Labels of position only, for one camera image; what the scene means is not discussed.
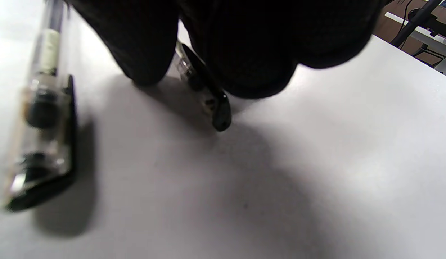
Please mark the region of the person's right hand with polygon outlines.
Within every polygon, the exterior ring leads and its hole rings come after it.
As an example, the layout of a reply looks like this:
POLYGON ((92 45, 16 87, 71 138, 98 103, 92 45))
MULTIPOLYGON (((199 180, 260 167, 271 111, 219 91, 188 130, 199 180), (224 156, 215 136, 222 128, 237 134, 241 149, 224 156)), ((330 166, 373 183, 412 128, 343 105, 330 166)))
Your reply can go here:
POLYGON ((178 23, 231 95, 281 92, 297 65, 325 69, 354 58, 371 38, 384 0, 69 0, 136 85, 160 82, 178 23))

